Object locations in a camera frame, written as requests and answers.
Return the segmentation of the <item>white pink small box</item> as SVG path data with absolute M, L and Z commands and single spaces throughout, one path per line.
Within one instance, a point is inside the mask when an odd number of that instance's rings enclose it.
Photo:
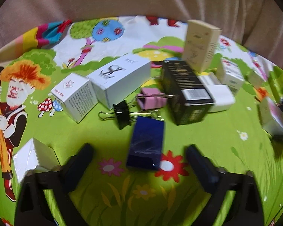
M 259 104 L 262 128 L 271 136 L 283 135 L 283 112 L 268 96 Z

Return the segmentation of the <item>white cube box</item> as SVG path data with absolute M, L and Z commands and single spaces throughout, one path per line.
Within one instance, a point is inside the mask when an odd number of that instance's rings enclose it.
M 42 173 L 60 165 L 55 151 L 35 138 L 27 141 L 13 155 L 13 162 L 18 183 L 21 183 L 29 170 Z

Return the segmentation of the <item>white rounded case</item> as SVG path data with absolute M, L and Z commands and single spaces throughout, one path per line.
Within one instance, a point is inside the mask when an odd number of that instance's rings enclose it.
M 198 76 L 214 100 L 209 113 L 228 110 L 235 102 L 235 97 L 227 85 L 221 84 L 213 73 Z

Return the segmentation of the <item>small white red box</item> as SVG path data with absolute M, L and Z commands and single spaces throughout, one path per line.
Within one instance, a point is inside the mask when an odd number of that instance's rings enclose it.
M 229 87 L 234 96 L 238 93 L 244 83 L 244 77 L 239 66 L 224 57 L 221 57 L 215 75 L 221 84 Z

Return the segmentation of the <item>dark blue small box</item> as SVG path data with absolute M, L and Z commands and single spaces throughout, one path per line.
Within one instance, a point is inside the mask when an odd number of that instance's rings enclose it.
M 138 116 L 130 142 L 126 166 L 158 171 L 164 133 L 164 121 Z

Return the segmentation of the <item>black binder clip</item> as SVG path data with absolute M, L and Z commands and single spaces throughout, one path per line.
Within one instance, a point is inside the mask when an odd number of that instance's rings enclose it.
M 134 107 L 132 102 L 127 102 L 126 100 L 121 101 L 118 104 L 113 105 L 113 112 L 100 111 L 98 117 L 102 121 L 115 120 L 119 130 L 122 130 L 136 119 L 135 116 L 139 115 L 140 112 L 131 112 L 130 109 Z

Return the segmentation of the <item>beige curtain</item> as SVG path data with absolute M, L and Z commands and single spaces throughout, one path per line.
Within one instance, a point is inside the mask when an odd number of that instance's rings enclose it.
M 250 50 L 283 62 L 283 13 L 274 0 L 6 0 L 0 9 L 0 48 L 43 23 L 118 15 L 203 20 Z

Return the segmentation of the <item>black gold box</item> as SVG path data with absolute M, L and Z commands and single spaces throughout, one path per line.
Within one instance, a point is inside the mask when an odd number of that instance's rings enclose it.
M 164 60 L 161 85 L 177 125 L 193 124 L 203 120 L 214 100 L 194 70 L 184 60 Z

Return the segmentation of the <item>tall beige box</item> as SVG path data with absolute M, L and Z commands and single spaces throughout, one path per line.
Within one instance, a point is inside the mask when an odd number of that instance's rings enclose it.
M 182 59 L 201 73 L 209 68 L 222 29 L 204 21 L 190 19 Z

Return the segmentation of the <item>white box with red logo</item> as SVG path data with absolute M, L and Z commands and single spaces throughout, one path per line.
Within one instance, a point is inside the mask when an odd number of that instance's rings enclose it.
M 89 78 L 71 73 L 61 80 L 51 93 L 61 104 L 63 111 L 79 123 L 98 103 L 93 85 Z

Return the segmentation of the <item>pink binder clip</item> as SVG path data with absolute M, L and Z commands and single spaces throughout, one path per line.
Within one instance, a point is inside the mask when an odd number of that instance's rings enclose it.
M 142 110 L 154 110 L 163 108 L 172 97 L 173 95 L 165 94 L 158 88 L 141 88 L 136 101 Z

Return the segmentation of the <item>long white box black logo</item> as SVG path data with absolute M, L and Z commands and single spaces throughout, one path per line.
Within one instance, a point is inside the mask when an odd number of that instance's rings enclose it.
M 119 57 L 87 77 L 91 80 L 98 101 L 107 109 L 120 103 L 151 76 L 151 61 L 137 54 Z

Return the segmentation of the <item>colourful cartoon tablecloth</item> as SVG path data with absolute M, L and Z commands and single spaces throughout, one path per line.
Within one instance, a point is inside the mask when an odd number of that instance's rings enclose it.
M 184 147 L 196 144 L 214 164 L 230 172 L 254 172 L 262 198 L 265 225 L 283 219 L 283 141 L 272 141 L 261 128 L 259 100 L 283 96 L 283 70 L 227 37 L 219 38 L 209 71 L 224 57 L 242 74 L 255 70 L 265 78 L 260 89 L 244 83 L 236 103 L 209 114 L 196 124 L 176 125 L 168 107 L 162 164 L 157 172 L 125 167 L 131 126 L 119 130 L 111 120 L 101 121 L 97 104 L 79 124 L 64 111 L 42 111 L 53 101 L 52 87 L 71 73 L 86 76 L 122 55 L 134 53 L 160 61 L 182 54 L 187 24 L 153 16 L 98 18 L 70 23 L 59 21 L 35 27 L 0 49 L 0 63 L 36 64 L 36 75 L 49 78 L 24 102 L 24 108 L 6 116 L 19 134 L 14 155 L 30 138 L 51 146 L 61 163 L 86 142 L 95 159 L 70 198 L 89 225 L 189 225 L 204 208 L 209 195 L 184 158 Z

